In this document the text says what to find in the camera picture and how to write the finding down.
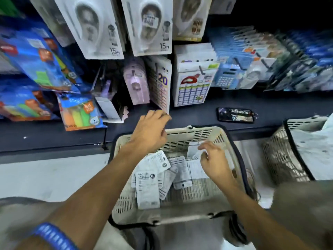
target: smartphone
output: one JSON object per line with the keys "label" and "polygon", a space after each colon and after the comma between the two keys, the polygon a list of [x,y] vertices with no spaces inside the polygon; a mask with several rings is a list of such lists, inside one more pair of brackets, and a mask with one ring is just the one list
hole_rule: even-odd
{"label": "smartphone", "polygon": [[254,113],[249,109],[217,108],[217,119],[221,122],[254,123]]}

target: white floor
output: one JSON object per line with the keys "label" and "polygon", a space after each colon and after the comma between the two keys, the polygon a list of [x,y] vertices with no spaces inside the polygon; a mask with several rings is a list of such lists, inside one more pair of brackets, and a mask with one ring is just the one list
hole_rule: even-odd
{"label": "white floor", "polygon": [[[274,185],[264,166],[261,151],[263,140],[237,141],[245,166],[254,175],[260,205],[269,208]],[[99,172],[108,161],[108,154],[70,157],[63,159],[0,164],[0,198],[21,196],[48,202],[66,200],[85,182]],[[160,247],[176,249],[236,249],[224,240],[222,219],[196,220],[162,225],[154,230]],[[252,244],[244,247],[255,249]]]}

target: shopping basket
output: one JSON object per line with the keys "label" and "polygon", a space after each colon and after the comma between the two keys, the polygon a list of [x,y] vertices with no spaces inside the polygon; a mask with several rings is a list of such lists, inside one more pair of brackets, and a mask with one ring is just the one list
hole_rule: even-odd
{"label": "shopping basket", "polygon": [[[236,180],[242,190],[253,196],[247,182],[243,159],[223,126],[177,128],[166,130],[168,141],[161,148],[169,158],[186,156],[189,142],[210,140],[219,143],[230,152]],[[121,146],[129,142],[131,135],[119,135],[113,142],[110,158],[114,158]],[[135,189],[131,188],[131,178],[127,181],[109,218],[110,223],[119,229],[142,226],[157,226],[202,218],[214,218],[232,213],[232,208],[224,194],[210,179],[192,180],[193,186],[181,190],[170,188],[159,209],[138,210]]]}
{"label": "shopping basket", "polygon": [[328,117],[287,119],[273,136],[263,144],[264,155],[273,182],[306,182],[315,180],[299,155],[291,130],[314,132],[321,130]]}

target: beige plastic shopping basket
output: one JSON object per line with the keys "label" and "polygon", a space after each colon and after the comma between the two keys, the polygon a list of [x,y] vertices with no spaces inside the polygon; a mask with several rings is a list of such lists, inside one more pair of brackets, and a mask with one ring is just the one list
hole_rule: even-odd
{"label": "beige plastic shopping basket", "polygon": [[[190,141],[210,140],[227,149],[231,155],[237,181],[243,191],[252,197],[247,182],[243,159],[223,126],[192,127],[168,129],[168,142],[161,149],[169,157],[186,156]],[[115,139],[111,158],[121,146],[129,142],[131,135],[121,135]],[[156,226],[184,222],[202,218],[214,218],[232,212],[224,194],[210,179],[192,180],[193,186],[181,190],[170,188],[159,209],[138,210],[135,189],[131,188],[131,178],[127,181],[119,200],[109,218],[110,223],[122,228]]]}

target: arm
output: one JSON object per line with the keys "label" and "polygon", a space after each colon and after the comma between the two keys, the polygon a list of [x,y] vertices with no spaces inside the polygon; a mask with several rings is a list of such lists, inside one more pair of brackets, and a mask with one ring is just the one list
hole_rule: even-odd
{"label": "arm", "polygon": [[226,195],[256,249],[311,249],[239,189],[221,148],[205,142],[199,149],[206,149],[209,155],[203,153],[201,156],[203,170]]}
{"label": "arm", "polygon": [[[131,141],[98,174],[71,195],[47,220],[60,228],[80,250],[92,250],[121,191],[139,161],[167,141],[164,131],[171,119],[163,111],[149,111],[136,126]],[[52,250],[38,236],[23,240],[16,250]]]}

